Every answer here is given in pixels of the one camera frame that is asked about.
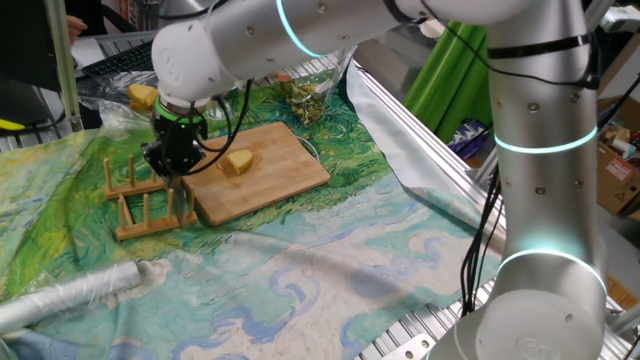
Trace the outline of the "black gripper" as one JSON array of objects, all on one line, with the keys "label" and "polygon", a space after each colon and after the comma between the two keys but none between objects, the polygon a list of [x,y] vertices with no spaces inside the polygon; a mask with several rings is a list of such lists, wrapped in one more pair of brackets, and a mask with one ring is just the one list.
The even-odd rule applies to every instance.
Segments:
[{"label": "black gripper", "polygon": [[204,150],[195,140],[193,127],[154,119],[153,129],[156,140],[141,145],[142,155],[166,189],[172,187],[173,175],[176,175],[176,188],[182,189],[183,178],[198,170],[198,164],[205,159]]}]

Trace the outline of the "bare person hand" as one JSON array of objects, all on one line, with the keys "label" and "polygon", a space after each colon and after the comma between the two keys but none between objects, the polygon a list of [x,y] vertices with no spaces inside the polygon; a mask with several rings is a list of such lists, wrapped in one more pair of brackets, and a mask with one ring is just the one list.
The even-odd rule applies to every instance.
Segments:
[{"label": "bare person hand", "polygon": [[66,21],[70,43],[74,45],[81,34],[88,29],[88,26],[83,20],[72,15],[67,15]]}]

